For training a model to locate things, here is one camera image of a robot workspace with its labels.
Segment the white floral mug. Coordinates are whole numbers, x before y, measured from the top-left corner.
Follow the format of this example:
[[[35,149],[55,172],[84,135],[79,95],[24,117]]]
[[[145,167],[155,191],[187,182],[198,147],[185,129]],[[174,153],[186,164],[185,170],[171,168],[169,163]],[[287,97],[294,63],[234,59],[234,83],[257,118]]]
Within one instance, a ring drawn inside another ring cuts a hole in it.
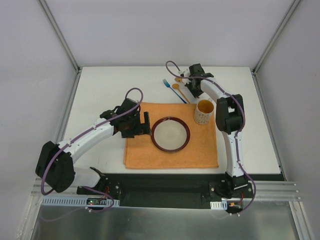
[[[200,100],[194,111],[194,121],[199,125],[206,125],[210,122],[214,113],[214,104],[210,100]]]

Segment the gold spoon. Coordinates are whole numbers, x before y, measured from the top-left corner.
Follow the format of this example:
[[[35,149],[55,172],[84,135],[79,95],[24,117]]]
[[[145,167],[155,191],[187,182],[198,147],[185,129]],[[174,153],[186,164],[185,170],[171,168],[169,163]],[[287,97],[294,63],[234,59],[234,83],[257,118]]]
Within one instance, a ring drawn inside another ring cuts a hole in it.
[[[182,77],[176,77],[174,80],[178,83],[181,83],[185,87],[187,87],[190,83],[189,79],[184,79]]]
[[[189,104],[190,103],[190,101],[188,100],[188,98],[183,94],[183,92],[181,91],[181,89],[180,89],[180,85],[178,84],[178,83],[174,83],[173,85],[172,85],[172,88],[174,89],[174,90],[177,90],[179,93],[180,93],[180,95],[184,98],[184,100]]]

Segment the red rimmed plate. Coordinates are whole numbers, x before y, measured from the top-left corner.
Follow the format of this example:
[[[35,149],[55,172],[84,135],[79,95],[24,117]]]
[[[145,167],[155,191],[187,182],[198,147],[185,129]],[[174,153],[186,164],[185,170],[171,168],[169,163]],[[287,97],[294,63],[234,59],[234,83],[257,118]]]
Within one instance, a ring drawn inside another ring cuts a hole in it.
[[[167,116],[157,120],[151,129],[151,141],[159,150],[176,153],[184,149],[191,138],[188,125],[180,118]]]

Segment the blue metal fork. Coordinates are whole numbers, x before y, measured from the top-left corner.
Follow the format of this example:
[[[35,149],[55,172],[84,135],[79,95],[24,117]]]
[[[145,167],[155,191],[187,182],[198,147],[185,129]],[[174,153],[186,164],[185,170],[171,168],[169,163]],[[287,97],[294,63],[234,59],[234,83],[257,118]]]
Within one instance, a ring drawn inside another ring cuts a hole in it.
[[[182,100],[183,103],[187,104],[181,94],[177,90],[173,89],[172,85],[170,85],[166,79],[163,79],[163,83],[167,88],[171,89]]]

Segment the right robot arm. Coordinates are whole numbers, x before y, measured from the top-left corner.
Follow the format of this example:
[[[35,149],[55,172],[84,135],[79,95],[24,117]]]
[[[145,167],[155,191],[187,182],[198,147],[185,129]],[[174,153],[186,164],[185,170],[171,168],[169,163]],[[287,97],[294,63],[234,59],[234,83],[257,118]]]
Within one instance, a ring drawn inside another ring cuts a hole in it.
[[[243,97],[230,94],[214,79],[214,75],[206,73],[201,64],[188,67],[184,74],[189,82],[187,88],[194,97],[206,93],[216,104],[215,123],[222,132],[227,166],[225,180],[215,188],[215,193],[223,198],[235,198],[248,186],[242,153],[242,130],[246,123]]]

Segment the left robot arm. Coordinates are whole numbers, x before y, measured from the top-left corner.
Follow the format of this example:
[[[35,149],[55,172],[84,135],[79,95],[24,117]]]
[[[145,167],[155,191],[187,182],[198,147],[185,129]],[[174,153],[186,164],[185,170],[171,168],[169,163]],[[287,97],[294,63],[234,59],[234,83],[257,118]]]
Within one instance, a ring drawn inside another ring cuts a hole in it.
[[[94,194],[107,192],[107,177],[95,167],[75,167],[76,161],[101,141],[120,133],[122,138],[151,135],[149,113],[141,113],[140,103],[125,98],[120,106],[104,111],[78,136],[54,143],[46,142],[41,149],[35,174],[42,184],[57,193],[69,187],[90,189]]]

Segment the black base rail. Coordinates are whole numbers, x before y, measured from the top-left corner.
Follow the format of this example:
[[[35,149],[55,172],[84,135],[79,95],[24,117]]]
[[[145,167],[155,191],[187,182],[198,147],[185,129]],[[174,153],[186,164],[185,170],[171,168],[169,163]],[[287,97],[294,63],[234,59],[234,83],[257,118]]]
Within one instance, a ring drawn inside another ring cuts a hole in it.
[[[209,209],[228,186],[224,174],[107,173],[98,190],[122,207]]]

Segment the aluminium front rail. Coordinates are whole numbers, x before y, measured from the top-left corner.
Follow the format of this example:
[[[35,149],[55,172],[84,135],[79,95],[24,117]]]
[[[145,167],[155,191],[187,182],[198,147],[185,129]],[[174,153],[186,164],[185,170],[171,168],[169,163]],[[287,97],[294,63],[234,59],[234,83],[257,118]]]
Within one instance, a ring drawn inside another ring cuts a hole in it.
[[[298,190],[298,186],[292,181],[255,181],[255,186],[251,192],[256,192],[256,201],[282,201],[282,202],[301,202],[302,195]],[[43,196],[41,193],[41,179],[36,178],[31,196]],[[77,195],[77,187],[72,186],[62,193],[55,191],[49,193],[45,197],[59,196],[59,197],[75,197]]]

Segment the left aluminium frame post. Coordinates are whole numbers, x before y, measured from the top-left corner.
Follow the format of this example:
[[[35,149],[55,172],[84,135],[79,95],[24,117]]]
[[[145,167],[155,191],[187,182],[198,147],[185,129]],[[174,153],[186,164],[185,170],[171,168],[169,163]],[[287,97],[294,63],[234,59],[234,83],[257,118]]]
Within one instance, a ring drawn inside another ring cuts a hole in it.
[[[54,34],[56,35],[62,49],[64,50],[70,64],[72,65],[73,69],[75,70],[76,73],[79,73],[81,71],[81,67],[78,65],[51,9],[50,6],[48,5],[46,0],[38,0],[37,1],[44,12],[44,15],[46,16],[50,26],[53,29]]]

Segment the aluminium frame post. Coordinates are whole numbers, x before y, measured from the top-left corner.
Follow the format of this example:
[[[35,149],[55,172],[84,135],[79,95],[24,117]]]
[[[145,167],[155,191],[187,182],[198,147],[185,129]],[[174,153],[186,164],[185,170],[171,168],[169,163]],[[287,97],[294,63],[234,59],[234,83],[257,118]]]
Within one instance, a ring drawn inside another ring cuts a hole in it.
[[[251,72],[252,72],[253,75],[256,75],[258,73],[258,71],[262,67],[263,63],[267,59],[268,55],[270,54],[270,52],[272,51],[274,46],[276,45],[278,39],[280,38],[281,34],[285,30],[286,26],[290,22],[292,16],[297,11],[297,9],[298,9],[298,7],[299,7],[299,5],[301,3],[302,3],[302,0],[293,0],[290,3],[290,5],[289,5],[288,9],[286,10],[284,16],[282,17],[281,21],[279,22],[275,32],[273,33],[273,35],[271,36],[270,40],[268,41],[265,49],[263,50],[258,62],[256,63],[256,65],[252,69]]]
[[[72,65],[73,69],[75,70],[76,73],[79,73],[81,71],[81,67],[78,65],[51,9],[50,6],[48,5],[46,0],[38,0],[37,1],[44,12],[44,15],[46,16],[50,26],[53,29],[54,34],[56,35],[62,49],[64,50],[70,64]]]

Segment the right aluminium frame post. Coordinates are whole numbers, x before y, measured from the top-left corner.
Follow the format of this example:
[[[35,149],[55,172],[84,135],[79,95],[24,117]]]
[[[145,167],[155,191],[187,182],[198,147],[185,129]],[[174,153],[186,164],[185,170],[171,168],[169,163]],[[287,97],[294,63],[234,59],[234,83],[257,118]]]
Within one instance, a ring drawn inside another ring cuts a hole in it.
[[[302,3],[302,0],[293,0],[290,3],[290,5],[289,5],[288,9],[286,10],[284,16],[282,17],[281,21],[279,22],[275,32],[273,33],[273,35],[271,36],[270,40],[268,41],[265,49],[263,50],[258,62],[256,63],[256,65],[252,69],[251,72],[252,72],[253,75],[256,75],[258,73],[258,71],[262,67],[263,63],[267,59],[268,55],[270,54],[270,52],[272,51],[274,46],[276,45],[278,39],[280,38],[281,34],[285,30],[286,26],[290,22],[292,16],[297,11],[297,9],[298,9],[298,7],[299,7],[299,5],[301,3]]]

